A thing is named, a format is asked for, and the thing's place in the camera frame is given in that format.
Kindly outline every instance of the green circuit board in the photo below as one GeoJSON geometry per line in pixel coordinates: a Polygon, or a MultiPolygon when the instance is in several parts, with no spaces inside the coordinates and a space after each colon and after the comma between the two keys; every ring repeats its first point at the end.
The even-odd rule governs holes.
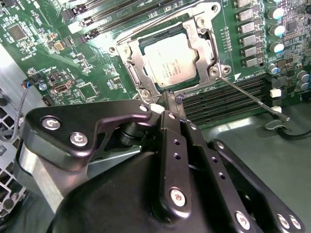
{"type": "MultiPolygon", "coordinates": [[[[124,68],[120,57],[109,55],[110,43],[121,32],[142,24],[152,18],[173,12],[194,1],[175,0],[165,4],[165,7],[155,8],[152,13],[141,14],[127,20],[122,25],[112,27],[111,30],[97,36],[87,43],[78,44],[76,39],[81,35],[98,27],[91,24],[77,30],[77,22],[87,16],[113,8],[118,2],[124,0],[102,0],[98,7],[78,15],[72,20],[63,20],[62,12],[72,8],[76,3],[66,0],[0,0],[0,42],[9,52],[19,67],[28,77],[40,74],[41,79],[35,85],[42,96],[49,97],[53,105],[67,105],[109,100],[132,99],[137,91],[124,68]],[[65,92],[55,92],[55,85],[69,84],[65,92]]],[[[237,7],[234,0],[219,1],[220,13],[212,20],[213,31],[216,37],[219,58],[222,64],[232,67],[228,79],[239,82],[258,77],[267,73],[271,63],[279,67],[279,75],[286,75],[285,88],[287,96],[283,105],[300,102],[301,90],[296,86],[296,75],[301,70],[309,72],[311,65],[311,24],[310,18],[305,14],[305,8],[310,2],[303,3],[297,0],[282,0],[278,3],[263,2],[263,0],[249,0],[245,7],[237,7]],[[241,33],[241,26],[246,22],[238,20],[239,13],[256,6],[256,16],[253,33],[241,33]],[[267,17],[269,9],[280,6],[285,9],[282,19],[275,20],[267,17]],[[282,37],[269,35],[269,28],[273,24],[287,24],[297,22],[295,29],[286,30],[282,37]],[[256,35],[257,64],[247,67],[242,54],[244,48],[243,38],[256,35]],[[273,53],[269,47],[279,42],[285,45],[282,53],[273,53]]],[[[142,6],[156,3],[155,0],[132,1],[128,7],[109,15],[101,24],[112,22],[120,17],[134,13],[142,6]]],[[[175,20],[166,22],[171,25],[175,20]]],[[[210,90],[225,86],[222,82],[185,94],[185,98],[196,96],[210,90]]],[[[254,110],[246,115],[260,112],[254,110]]],[[[204,126],[230,121],[239,117],[214,121],[204,126]]]]}

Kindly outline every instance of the screw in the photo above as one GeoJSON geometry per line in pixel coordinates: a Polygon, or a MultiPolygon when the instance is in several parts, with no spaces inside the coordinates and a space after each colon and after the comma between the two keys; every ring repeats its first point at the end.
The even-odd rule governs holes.
{"type": "Polygon", "coordinates": [[[205,20],[202,17],[198,17],[196,24],[199,28],[203,28],[205,26],[205,20]]]}
{"type": "Polygon", "coordinates": [[[196,126],[193,123],[190,123],[189,125],[193,130],[196,130],[196,126]]]}
{"type": "Polygon", "coordinates": [[[251,224],[249,223],[247,217],[240,211],[235,213],[235,218],[245,230],[249,230],[251,228],[251,224]]]}
{"type": "Polygon", "coordinates": [[[301,225],[300,223],[296,220],[296,218],[294,218],[293,216],[290,216],[291,221],[293,223],[293,225],[297,228],[297,229],[301,229],[301,225]]]}
{"type": "Polygon", "coordinates": [[[83,133],[72,133],[69,139],[72,144],[78,147],[83,147],[87,144],[87,137],[83,133]]]}
{"type": "Polygon", "coordinates": [[[145,105],[140,105],[139,108],[143,111],[143,112],[147,112],[148,108],[145,105]]]}
{"type": "Polygon", "coordinates": [[[55,118],[45,118],[42,121],[42,126],[48,130],[58,130],[60,128],[60,122],[55,118]]]}
{"type": "Polygon", "coordinates": [[[216,144],[219,146],[220,149],[225,148],[224,145],[221,142],[216,142],[216,144]]]}
{"type": "Polygon", "coordinates": [[[178,189],[171,190],[171,199],[173,200],[174,204],[181,207],[186,204],[185,195],[178,189]]]}
{"type": "Polygon", "coordinates": [[[44,84],[44,83],[40,83],[40,84],[39,84],[39,90],[40,90],[40,91],[45,91],[46,89],[48,89],[48,87],[46,86],[46,84],[44,84]]]}
{"type": "Polygon", "coordinates": [[[176,119],[176,117],[172,113],[169,113],[169,117],[172,118],[173,120],[176,119]]]}
{"type": "Polygon", "coordinates": [[[285,227],[286,229],[290,228],[288,221],[282,215],[277,215],[277,217],[283,227],[285,227]]]}

